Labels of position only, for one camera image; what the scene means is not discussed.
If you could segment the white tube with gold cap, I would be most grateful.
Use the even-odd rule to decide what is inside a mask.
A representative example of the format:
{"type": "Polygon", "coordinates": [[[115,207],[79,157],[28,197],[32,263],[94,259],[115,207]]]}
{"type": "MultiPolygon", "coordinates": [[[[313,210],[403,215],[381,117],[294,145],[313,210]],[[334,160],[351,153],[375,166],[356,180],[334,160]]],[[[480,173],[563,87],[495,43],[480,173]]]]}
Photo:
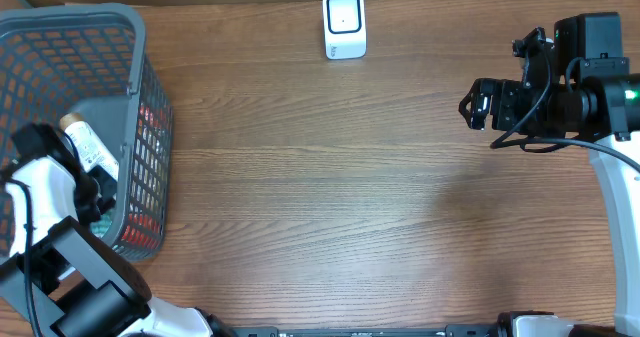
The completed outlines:
{"type": "Polygon", "coordinates": [[[59,124],[78,150],[81,165],[86,172],[99,166],[114,180],[118,180],[118,161],[80,114],[66,114],[59,124]]]}

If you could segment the teal tissue packet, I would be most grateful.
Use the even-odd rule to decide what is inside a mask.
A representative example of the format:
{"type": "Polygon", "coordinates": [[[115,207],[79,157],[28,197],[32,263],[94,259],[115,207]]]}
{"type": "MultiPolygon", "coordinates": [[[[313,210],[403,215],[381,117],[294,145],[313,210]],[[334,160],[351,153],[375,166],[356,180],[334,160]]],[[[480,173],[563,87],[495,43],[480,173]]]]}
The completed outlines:
{"type": "Polygon", "coordinates": [[[113,223],[113,217],[116,212],[116,208],[111,208],[105,211],[98,221],[90,223],[91,232],[98,238],[103,238],[109,231],[113,223]]]}

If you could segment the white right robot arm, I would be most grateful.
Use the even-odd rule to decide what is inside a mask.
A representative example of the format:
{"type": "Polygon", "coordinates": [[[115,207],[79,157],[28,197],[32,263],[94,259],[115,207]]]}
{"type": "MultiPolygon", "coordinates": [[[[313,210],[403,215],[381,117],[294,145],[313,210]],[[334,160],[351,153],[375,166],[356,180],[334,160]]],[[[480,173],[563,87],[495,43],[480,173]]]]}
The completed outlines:
{"type": "Polygon", "coordinates": [[[476,80],[459,104],[467,125],[501,132],[492,148],[589,152],[604,198],[616,274],[614,334],[639,333],[639,77],[589,76],[565,86],[552,76],[532,81],[476,80]]]}

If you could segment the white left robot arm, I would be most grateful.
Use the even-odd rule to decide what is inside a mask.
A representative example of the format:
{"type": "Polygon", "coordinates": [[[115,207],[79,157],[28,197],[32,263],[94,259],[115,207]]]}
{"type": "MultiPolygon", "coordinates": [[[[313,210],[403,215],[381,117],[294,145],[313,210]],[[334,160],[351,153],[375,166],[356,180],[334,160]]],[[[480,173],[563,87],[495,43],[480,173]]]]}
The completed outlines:
{"type": "Polygon", "coordinates": [[[14,237],[1,297],[36,336],[204,336],[212,317],[153,296],[141,274],[90,229],[112,205],[70,138],[29,123],[1,171],[14,237]]]}

